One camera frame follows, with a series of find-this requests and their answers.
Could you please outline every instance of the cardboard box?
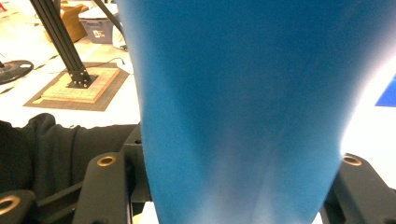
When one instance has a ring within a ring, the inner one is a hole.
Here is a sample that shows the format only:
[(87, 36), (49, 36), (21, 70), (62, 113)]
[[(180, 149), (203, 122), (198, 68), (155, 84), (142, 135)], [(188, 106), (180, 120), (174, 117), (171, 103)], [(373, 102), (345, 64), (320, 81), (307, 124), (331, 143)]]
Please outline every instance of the cardboard box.
[[(79, 21), (78, 14), (87, 11), (88, 7), (79, 4), (71, 7), (67, 4), (61, 5), (61, 18), (66, 27), (67, 33), (69, 33), (73, 42), (79, 41), (82, 37), (87, 35), (87, 32)], [(50, 36), (47, 31), (44, 31), (47, 39), (50, 40)]]

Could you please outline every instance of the black metal pole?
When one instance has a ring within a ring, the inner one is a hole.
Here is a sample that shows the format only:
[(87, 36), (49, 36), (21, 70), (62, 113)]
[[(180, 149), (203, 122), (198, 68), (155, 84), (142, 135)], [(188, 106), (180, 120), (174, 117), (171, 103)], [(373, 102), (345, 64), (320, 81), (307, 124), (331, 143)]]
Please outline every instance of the black metal pole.
[(101, 0), (93, 0), (93, 2), (95, 2), (95, 4), (99, 6), (100, 9), (102, 9), (102, 11), (108, 17), (108, 19), (111, 20), (111, 22), (113, 22), (113, 24), (117, 27), (117, 29), (119, 29), (120, 33), (123, 35), (122, 26), (119, 20), (117, 20), (117, 18), (113, 15), (113, 13), (111, 13), (110, 10), (108, 10), (106, 5)]
[(77, 50), (69, 33), (67, 33), (59, 10), (56, 9), (54, 2), (52, 0), (30, 0), (30, 2), (64, 61), (72, 82), (77, 85), (76, 87), (88, 88), (92, 80), (78, 56)]
[(58, 13), (61, 14), (61, 0), (53, 0), (53, 3)]

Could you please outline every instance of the wooden board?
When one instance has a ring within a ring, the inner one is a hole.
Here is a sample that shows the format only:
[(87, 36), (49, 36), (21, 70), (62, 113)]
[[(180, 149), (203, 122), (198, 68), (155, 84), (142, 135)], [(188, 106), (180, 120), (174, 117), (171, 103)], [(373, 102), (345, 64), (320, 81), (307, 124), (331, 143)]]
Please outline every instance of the wooden board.
[(90, 75), (98, 76), (88, 89), (67, 88), (71, 77), (65, 73), (59, 80), (41, 95), (44, 100), (95, 103), (114, 78), (119, 74), (119, 68), (87, 68)]

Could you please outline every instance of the blue cloth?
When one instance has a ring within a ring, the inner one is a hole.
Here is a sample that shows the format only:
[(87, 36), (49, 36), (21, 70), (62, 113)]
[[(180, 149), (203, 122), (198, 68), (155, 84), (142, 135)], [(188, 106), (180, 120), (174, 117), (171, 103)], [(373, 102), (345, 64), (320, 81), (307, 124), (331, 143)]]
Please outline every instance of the blue cloth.
[(312, 222), (396, 2), (117, 3), (160, 222)]

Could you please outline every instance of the black fabric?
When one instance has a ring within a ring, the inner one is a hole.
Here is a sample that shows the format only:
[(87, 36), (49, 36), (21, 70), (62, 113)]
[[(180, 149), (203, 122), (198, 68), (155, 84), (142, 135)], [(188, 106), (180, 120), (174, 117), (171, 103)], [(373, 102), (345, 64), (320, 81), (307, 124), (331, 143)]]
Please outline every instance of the black fabric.
[(135, 125), (65, 128), (40, 114), (23, 128), (0, 121), (0, 192), (31, 189), (38, 200), (83, 180), (89, 161), (119, 151)]

